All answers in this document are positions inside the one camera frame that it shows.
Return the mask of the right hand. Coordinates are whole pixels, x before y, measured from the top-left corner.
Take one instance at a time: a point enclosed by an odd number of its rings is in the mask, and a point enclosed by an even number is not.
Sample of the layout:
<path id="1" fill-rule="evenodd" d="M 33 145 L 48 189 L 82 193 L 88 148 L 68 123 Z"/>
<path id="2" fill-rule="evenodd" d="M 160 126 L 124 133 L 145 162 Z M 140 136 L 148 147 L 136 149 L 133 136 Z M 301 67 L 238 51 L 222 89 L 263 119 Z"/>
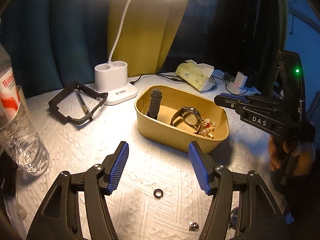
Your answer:
<path id="1" fill-rule="evenodd" d="M 315 160 L 316 151 L 313 144 L 305 142 L 296 145 L 295 142 L 285 141 L 280 146 L 276 137 L 271 135 L 268 141 L 269 167 L 276 171 L 282 167 L 289 155 L 298 153 L 298 160 L 292 171 L 293 176 L 306 176 L 310 173 Z"/>

